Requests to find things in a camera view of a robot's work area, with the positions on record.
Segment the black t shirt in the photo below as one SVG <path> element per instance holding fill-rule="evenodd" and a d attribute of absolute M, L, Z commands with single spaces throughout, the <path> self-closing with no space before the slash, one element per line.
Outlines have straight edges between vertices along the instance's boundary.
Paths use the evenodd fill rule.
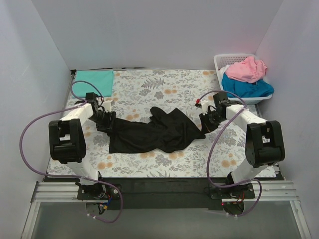
<path fill-rule="evenodd" d="M 158 107 L 150 109 L 150 122 L 115 119 L 108 133 L 110 153 L 146 153 L 159 149 L 166 153 L 184 150 L 193 141 L 206 136 L 182 111 L 166 113 Z"/>

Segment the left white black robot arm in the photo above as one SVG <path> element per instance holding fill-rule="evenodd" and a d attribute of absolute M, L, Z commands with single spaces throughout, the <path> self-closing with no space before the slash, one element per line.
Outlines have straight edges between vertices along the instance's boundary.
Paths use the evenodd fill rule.
<path fill-rule="evenodd" d="M 84 100 L 75 103 L 75 109 L 48 125 L 51 158 L 65 164 L 79 176 L 77 185 L 95 199 L 103 198 L 107 189 L 97 182 L 102 179 L 100 172 L 85 159 L 87 145 L 82 126 L 90 120 L 96 124 L 98 131 L 111 132 L 116 118 L 113 105 L 113 100 L 100 101 L 97 94 L 87 93 Z"/>

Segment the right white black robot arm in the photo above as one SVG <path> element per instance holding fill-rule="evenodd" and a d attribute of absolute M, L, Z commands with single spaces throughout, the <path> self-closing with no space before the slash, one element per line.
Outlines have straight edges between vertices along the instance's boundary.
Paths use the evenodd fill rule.
<path fill-rule="evenodd" d="M 196 107 L 202 110 L 199 115 L 201 131 L 203 134 L 211 133 L 222 122 L 236 124 L 246 134 L 245 159 L 228 174 L 224 184 L 214 183 L 208 177 L 208 192 L 212 199 L 252 199 L 255 197 L 252 186 L 255 177 L 285 158 L 281 124 L 251 113 L 242 99 L 228 99 L 226 91 L 214 93 L 212 104 L 202 98 L 196 100 Z"/>

